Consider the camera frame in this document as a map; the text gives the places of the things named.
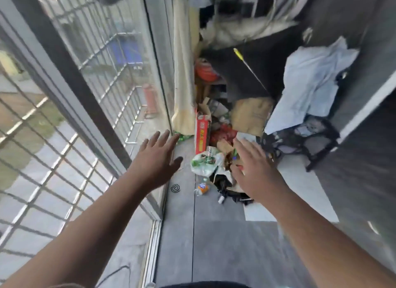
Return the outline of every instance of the grass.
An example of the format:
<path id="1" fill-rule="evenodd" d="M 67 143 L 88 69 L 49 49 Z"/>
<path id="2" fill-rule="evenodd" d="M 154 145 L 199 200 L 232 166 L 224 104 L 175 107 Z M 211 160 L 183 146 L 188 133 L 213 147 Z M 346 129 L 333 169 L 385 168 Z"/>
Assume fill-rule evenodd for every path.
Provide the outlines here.
<path id="1" fill-rule="evenodd" d="M 47 101 L 41 107 L 41 111 L 55 126 L 59 126 L 65 120 L 65 118 L 61 115 L 61 113 L 51 101 Z M 44 118 L 42 114 L 38 112 L 36 112 L 27 123 L 45 139 L 49 139 L 55 132 L 54 127 Z M 37 153 L 44 145 L 44 140 L 32 130 L 30 130 L 27 126 L 23 126 L 23 128 L 15 135 L 14 139 L 21 143 L 33 154 Z M 0 149 L 0 158 L 19 170 L 23 170 L 31 160 L 30 154 L 15 144 L 12 140 L 8 141 Z M 8 189 L 17 179 L 17 177 L 17 172 L 13 171 L 0 162 L 1 190 Z"/>

